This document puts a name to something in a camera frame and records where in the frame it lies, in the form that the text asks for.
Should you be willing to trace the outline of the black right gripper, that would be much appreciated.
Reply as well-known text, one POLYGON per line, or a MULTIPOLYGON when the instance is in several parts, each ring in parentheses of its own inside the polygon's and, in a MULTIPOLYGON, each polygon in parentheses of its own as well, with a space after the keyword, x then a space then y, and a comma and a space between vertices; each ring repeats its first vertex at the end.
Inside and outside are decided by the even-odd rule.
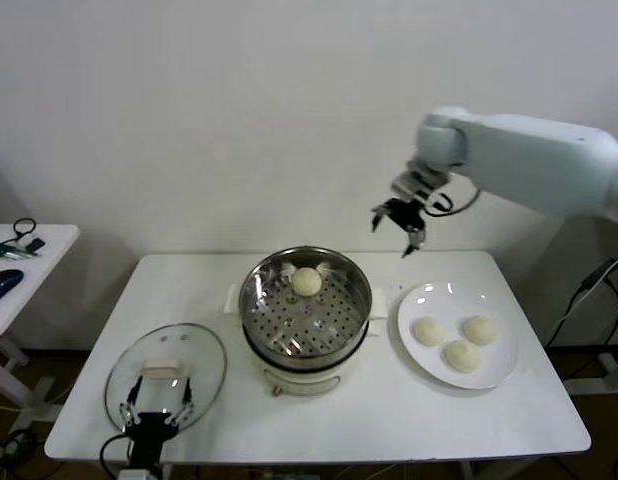
POLYGON ((407 246, 401 257, 406 258, 419 251, 426 240, 426 224, 421 217, 425 205, 417 199, 409 202, 392 198, 372 209, 371 231, 375 232, 380 222, 388 216, 407 234, 407 246))

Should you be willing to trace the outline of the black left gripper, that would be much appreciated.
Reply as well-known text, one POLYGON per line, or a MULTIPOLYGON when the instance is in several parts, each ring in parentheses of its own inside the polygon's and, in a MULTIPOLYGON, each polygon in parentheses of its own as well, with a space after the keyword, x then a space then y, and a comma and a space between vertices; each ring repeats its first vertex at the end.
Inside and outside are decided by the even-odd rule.
POLYGON ((191 380, 186 379, 181 405, 172 413, 144 412, 138 414, 136 401, 143 383, 139 376, 126 399, 119 404, 123 429, 132 440, 129 466, 156 468, 160 463, 163 445, 177 435, 177 427, 186 423, 193 414, 194 403, 191 380))

